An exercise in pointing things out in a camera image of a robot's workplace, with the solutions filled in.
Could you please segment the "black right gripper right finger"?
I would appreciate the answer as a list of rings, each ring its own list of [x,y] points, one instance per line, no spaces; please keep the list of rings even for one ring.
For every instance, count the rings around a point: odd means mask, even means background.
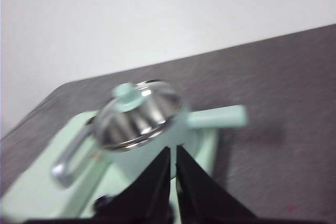
[[[176,193],[181,223],[259,223],[182,146],[176,149]]]

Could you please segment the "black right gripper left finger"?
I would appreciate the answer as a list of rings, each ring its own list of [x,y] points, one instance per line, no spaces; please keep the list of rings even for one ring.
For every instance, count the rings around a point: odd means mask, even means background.
[[[101,206],[94,223],[173,223],[169,204],[171,151],[165,147],[124,191]]]

